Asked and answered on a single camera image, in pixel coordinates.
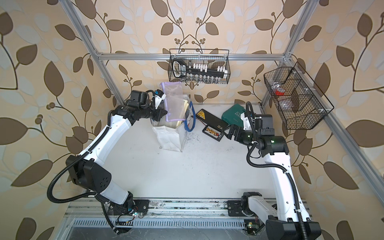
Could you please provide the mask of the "purple pouch cream edge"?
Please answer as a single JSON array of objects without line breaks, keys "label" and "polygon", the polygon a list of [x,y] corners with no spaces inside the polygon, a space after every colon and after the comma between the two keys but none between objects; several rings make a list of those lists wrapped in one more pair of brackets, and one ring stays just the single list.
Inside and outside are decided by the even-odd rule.
[{"label": "purple pouch cream edge", "polygon": [[181,82],[163,82],[162,90],[166,95],[164,100],[167,122],[176,122],[181,120],[184,113],[184,97]]}]

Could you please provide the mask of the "white canvas tote bag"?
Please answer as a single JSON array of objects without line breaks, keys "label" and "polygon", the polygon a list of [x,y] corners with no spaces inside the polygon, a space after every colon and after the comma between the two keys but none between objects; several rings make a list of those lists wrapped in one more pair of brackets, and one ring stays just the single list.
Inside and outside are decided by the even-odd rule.
[{"label": "white canvas tote bag", "polygon": [[183,97],[184,100],[189,101],[189,111],[187,111],[187,118],[179,127],[176,127],[177,121],[167,122],[165,117],[162,117],[159,122],[151,121],[152,130],[163,150],[182,152],[188,133],[195,128],[196,116],[193,104],[188,95],[183,95]]}]

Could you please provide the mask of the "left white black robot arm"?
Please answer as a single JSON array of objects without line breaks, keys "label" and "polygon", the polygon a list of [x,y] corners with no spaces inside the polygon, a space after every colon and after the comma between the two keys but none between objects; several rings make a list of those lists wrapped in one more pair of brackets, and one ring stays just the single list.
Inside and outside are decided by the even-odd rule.
[{"label": "left white black robot arm", "polygon": [[[116,184],[112,180],[111,173],[103,166],[120,137],[135,122],[140,119],[159,121],[167,114],[167,111],[160,107],[165,98],[166,94],[161,90],[133,91],[124,105],[119,105],[116,109],[109,111],[107,124],[103,131],[85,150],[76,156],[69,156],[66,160],[66,167],[53,178],[47,189],[48,200],[55,204],[64,204],[94,196],[101,203],[106,221],[115,234],[126,233],[126,229],[118,228],[112,223],[108,217],[106,204],[116,207],[122,216],[135,215],[138,207],[133,200],[133,194]],[[67,199],[54,197],[54,186],[66,172],[70,174],[75,185],[86,189],[87,192]]]}]

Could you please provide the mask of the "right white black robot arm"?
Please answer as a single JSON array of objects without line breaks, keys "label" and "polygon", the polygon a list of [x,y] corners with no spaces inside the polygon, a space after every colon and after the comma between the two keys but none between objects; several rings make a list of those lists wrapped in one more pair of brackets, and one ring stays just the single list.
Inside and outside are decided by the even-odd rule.
[{"label": "right white black robot arm", "polygon": [[264,223],[270,240],[315,240],[321,233],[318,222],[311,220],[300,197],[292,169],[286,139],[277,136],[271,115],[258,115],[250,102],[241,114],[243,126],[228,126],[226,137],[248,148],[247,163],[271,172],[277,207],[264,203],[260,195],[243,196],[246,214],[255,214]]}]

